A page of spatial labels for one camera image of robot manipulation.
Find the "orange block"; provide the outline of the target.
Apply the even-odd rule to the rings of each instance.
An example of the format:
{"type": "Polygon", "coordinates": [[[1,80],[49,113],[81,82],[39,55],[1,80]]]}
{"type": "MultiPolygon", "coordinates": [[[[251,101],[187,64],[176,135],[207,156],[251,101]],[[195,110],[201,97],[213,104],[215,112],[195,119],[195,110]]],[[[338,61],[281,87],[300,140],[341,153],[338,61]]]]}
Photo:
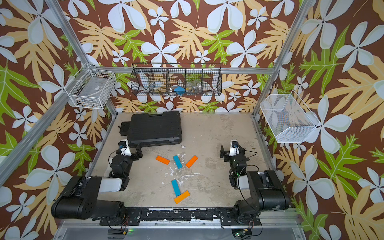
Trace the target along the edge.
{"type": "Polygon", "coordinates": [[[198,160],[198,157],[197,156],[193,156],[187,163],[186,163],[186,167],[187,168],[190,168],[196,161],[198,160]]]}
{"type": "Polygon", "coordinates": [[[174,201],[175,201],[176,204],[179,204],[180,202],[182,202],[184,199],[186,199],[189,196],[190,196],[190,192],[189,191],[185,191],[184,193],[182,193],[179,196],[177,196],[174,199],[174,201]]]}
{"type": "Polygon", "coordinates": [[[164,157],[161,157],[161,156],[157,156],[156,160],[161,162],[161,163],[163,163],[163,164],[165,164],[165,165],[168,165],[170,163],[170,160],[168,160],[168,159],[166,159],[164,157]]]}

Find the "teal block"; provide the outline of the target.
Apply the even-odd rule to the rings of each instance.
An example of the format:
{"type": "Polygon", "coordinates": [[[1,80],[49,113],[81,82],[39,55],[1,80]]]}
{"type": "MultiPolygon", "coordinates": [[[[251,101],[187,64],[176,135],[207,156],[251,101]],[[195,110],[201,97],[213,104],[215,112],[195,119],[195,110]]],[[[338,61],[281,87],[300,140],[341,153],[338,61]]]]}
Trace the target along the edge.
{"type": "Polygon", "coordinates": [[[178,181],[177,180],[172,180],[171,183],[172,183],[172,187],[173,187],[173,190],[175,192],[176,197],[180,196],[181,195],[181,190],[180,190],[178,181]]]}
{"type": "Polygon", "coordinates": [[[181,169],[181,168],[183,167],[183,165],[182,165],[182,163],[181,163],[181,161],[180,161],[179,156],[178,156],[178,155],[175,155],[175,156],[173,156],[173,159],[174,159],[174,161],[175,161],[175,164],[177,165],[177,168],[178,168],[178,169],[181,169]]]}

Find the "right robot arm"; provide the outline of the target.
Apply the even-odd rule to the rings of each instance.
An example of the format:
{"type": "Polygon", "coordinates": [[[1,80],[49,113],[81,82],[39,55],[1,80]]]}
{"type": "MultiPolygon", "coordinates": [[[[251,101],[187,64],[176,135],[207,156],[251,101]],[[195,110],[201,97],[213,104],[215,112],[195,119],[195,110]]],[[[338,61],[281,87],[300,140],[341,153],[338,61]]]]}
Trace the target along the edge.
{"type": "Polygon", "coordinates": [[[234,212],[237,218],[254,216],[264,211],[287,210],[290,207],[290,199],[284,190],[277,173],[266,170],[259,173],[247,170],[250,165],[249,157],[246,157],[246,149],[237,141],[231,142],[229,150],[221,147],[220,158],[230,164],[229,180],[231,186],[241,192],[249,190],[250,197],[237,201],[234,212]]]}

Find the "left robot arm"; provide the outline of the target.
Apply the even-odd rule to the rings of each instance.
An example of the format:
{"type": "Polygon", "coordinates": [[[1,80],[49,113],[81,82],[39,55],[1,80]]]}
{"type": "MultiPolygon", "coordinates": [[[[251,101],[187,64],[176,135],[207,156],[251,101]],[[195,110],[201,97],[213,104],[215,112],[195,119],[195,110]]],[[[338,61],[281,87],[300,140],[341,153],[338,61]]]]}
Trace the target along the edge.
{"type": "Polygon", "coordinates": [[[108,177],[72,177],[64,192],[53,203],[52,216],[56,219],[100,218],[122,222],[127,216],[124,203],[99,200],[98,195],[124,191],[130,181],[133,162],[142,157],[141,146],[137,146],[130,155],[128,151],[120,149],[112,159],[112,170],[108,177]]]}

